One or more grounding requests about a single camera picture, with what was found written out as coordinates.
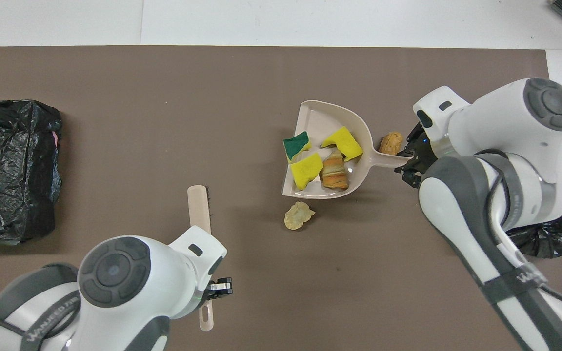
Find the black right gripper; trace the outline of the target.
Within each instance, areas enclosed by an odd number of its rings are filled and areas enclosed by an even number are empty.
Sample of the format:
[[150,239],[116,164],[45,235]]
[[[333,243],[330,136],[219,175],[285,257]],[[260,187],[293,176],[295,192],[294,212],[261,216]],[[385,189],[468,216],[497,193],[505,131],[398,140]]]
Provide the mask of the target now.
[[415,189],[419,189],[424,169],[428,169],[437,157],[431,148],[430,140],[424,131],[422,123],[418,122],[408,134],[406,148],[403,155],[409,157],[407,164],[396,167],[395,173],[401,174],[401,179]]

